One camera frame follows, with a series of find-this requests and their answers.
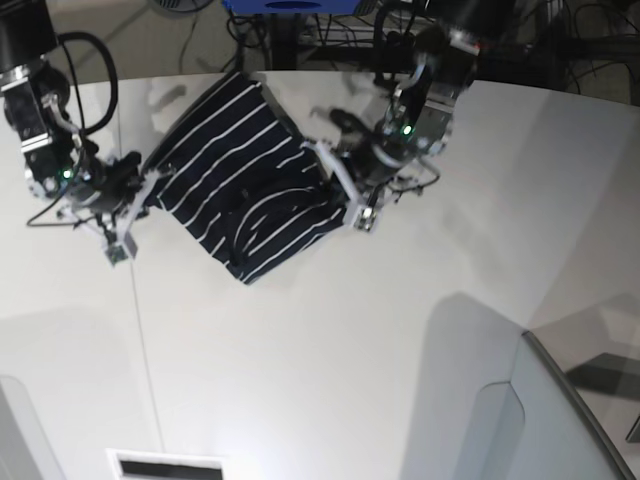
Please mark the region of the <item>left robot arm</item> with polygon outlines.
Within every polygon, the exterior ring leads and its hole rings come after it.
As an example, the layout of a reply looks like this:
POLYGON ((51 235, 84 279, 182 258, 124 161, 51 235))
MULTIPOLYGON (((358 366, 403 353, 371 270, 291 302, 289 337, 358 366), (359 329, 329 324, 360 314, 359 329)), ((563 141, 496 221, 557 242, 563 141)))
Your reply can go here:
POLYGON ((334 108, 331 121, 358 137, 335 154, 341 185, 377 187, 413 162, 439 154, 451 135, 459 96, 474 81, 485 41, 508 27, 512 1, 386 1, 374 19, 374 83, 389 94, 372 127, 334 108))

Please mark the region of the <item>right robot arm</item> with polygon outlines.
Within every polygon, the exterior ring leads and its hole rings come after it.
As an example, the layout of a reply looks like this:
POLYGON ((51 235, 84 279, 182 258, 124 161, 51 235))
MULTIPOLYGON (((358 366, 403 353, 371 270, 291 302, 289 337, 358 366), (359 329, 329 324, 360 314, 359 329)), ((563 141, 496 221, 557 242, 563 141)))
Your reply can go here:
POLYGON ((77 209, 112 213, 141 190, 140 154, 105 161, 91 135, 113 119, 119 100, 114 60, 106 45, 83 31, 55 31, 43 1, 1 4, 1 97, 11 129, 20 139, 25 178, 36 197, 52 203, 67 200, 77 209), (77 73, 51 65, 49 54, 70 42, 87 42, 102 57, 109 80, 109 102, 93 125, 73 122, 67 105, 79 99, 77 73))

